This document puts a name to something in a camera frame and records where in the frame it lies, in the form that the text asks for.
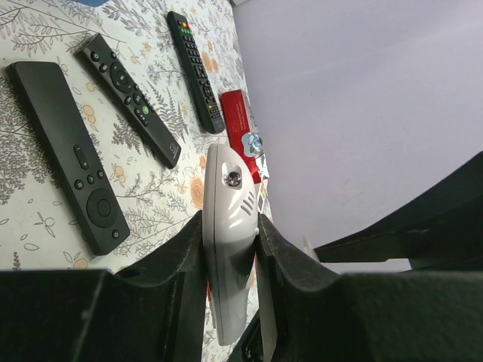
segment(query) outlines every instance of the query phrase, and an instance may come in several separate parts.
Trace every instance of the tablecloth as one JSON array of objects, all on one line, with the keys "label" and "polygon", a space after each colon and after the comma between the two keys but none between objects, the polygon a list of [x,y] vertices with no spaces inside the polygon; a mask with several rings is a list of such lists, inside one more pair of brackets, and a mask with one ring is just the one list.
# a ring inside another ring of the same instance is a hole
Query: tablecloth
[{"label": "tablecloth", "polygon": [[[0,0],[0,268],[107,268],[115,273],[169,240],[202,209],[206,152],[227,143],[198,124],[165,16],[185,14],[215,93],[243,89],[245,75],[227,0],[111,0],[99,8],[65,0]],[[151,99],[183,151],[157,161],[72,55],[101,33]],[[91,254],[58,189],[5,73],[18,60],[59,64],[99,153],[131,236],[108,256]],[[249,319],[257,309],[251,289]],[[207,306],[203,361],[224,361]]]}]

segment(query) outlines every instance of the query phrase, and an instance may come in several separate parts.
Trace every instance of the table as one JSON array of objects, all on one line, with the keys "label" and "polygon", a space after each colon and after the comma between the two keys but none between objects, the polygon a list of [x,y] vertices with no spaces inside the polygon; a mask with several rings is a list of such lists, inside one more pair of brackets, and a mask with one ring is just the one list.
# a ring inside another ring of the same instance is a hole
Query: table
[{"label": "table", "polygon": [[[112,0],[90,8],[65,0],[0,0],[0,268],[107,268],[115,273],[169,240],[203,205],[206,152],[227,143],[198,125],[165,21],[170,11],[192,25],[215,92],[246,90],[231,6],[227,0]],[[163,167],[93,79],[73,57],[101,33],[150,97],[183,148],[179,164]],[[131,236],[108,256],[94,256],[82,239],[66,199],[4,67],[18,60],[59,64],[101,157]],[[251,289],[249,320],[257,310]],[[224,361],[207,307],[203,361]]]}]

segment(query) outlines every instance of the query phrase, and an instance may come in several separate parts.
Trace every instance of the white and black device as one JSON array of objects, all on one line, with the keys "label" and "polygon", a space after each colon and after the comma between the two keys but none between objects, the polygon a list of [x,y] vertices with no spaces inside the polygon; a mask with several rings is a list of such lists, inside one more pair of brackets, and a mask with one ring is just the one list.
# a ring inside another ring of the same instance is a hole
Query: white and black device
[{"label": "white and black device", "polygon": [[243,159],[226,145],[208,150],[203,203],[203,246],[218,343],[245,330],[258,235],[255,185]]}]

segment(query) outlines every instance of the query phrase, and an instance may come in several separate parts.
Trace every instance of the white wall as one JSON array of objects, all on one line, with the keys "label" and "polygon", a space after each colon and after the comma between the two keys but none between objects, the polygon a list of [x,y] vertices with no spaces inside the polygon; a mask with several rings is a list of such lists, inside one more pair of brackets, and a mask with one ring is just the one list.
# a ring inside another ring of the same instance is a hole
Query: white wall
[{"label": "white wall", "polygon": [[234,9],[275,225],[357,232],[483,149],[483,2],[250,0]]}]

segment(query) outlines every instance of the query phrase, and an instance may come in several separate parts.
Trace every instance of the vent slot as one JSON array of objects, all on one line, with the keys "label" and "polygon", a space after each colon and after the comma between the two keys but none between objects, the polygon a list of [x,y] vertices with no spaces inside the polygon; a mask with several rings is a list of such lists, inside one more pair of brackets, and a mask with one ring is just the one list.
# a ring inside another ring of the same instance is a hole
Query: vent slot
[{"label": "vent slot", "polygon": [[247,205],[247,206],[250,208],[250,210],[252,210],[252,211],[254,210],[254,206],[253,206],[253,205],[254,205],[254,203],[253,203],[253,202],[250,204],[248,201],[243,200],[243,203],[244,203],[245,205]]},{"label": "vent slot", "polygon": [[246,213],[247,213],[249,216],[251,216],[251,212],[250,212],[250,211],[248,211],[248,209],[247,209],[245,206],[243,206],[243,205],[242,205],[242,206],[240,206],[240,208],[241,208],[241,209],[242,209],[244,212],[246,212]]}]

